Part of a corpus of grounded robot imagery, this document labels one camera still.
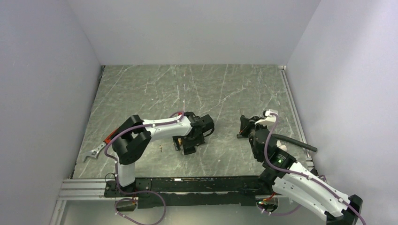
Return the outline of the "white pipe elbow right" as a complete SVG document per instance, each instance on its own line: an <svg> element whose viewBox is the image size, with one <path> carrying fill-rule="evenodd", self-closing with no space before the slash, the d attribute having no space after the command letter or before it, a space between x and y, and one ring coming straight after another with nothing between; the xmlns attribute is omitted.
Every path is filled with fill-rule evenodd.
<svg viewBox="0 0 398 225"><path fill-rule="evenodd" d="M277 143L276 143L276 145L277 145L277 147L280 148L281 150L283 150L283 151L285 151L285 152L287 151L287 146L284 145L284 144L282 144L281 141L278 140Z"/></svg>

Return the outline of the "black padlock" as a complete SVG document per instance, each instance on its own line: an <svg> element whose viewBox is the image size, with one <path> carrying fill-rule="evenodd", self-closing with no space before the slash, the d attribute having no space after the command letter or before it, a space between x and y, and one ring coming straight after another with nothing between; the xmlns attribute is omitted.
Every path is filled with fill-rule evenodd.
<svg viewBox="0 0 398 225"><path fill-rule="evenodd" d="M193 142L183 142L181 147L183 155L190 155L196 152L196 144Z"/></svg>

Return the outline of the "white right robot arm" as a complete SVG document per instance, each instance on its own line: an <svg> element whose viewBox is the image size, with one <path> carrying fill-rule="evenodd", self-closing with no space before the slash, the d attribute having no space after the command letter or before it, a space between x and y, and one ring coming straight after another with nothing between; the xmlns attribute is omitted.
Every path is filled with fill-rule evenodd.
<svg viewBox="0 0 398 225"><path fill-rule="evenodd" d="M273 133L278 122L275 112L265 111L262 117L241 115L237 138L247 138L254 158L262 163L259 190L284 195L317 215L328 225L354 225L363 220L363 200L333 188L306 169Z"/></svg>

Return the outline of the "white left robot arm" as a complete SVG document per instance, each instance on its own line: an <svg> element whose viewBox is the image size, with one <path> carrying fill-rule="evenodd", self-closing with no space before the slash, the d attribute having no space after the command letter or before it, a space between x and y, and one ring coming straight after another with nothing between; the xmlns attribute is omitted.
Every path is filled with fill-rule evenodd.
<svg viewBox="0 0 398 225"><path fill-rule="evenodd" d="M129 117L107 140L115 156L116 191L124 197L134 193L135 163L142 157L149 143L171 138L176 151L183 155L196 152L205 138L214 132L214 120L208 114L200 117L193 112L176 112L169 118L144 120L138 115Z"/></svg>

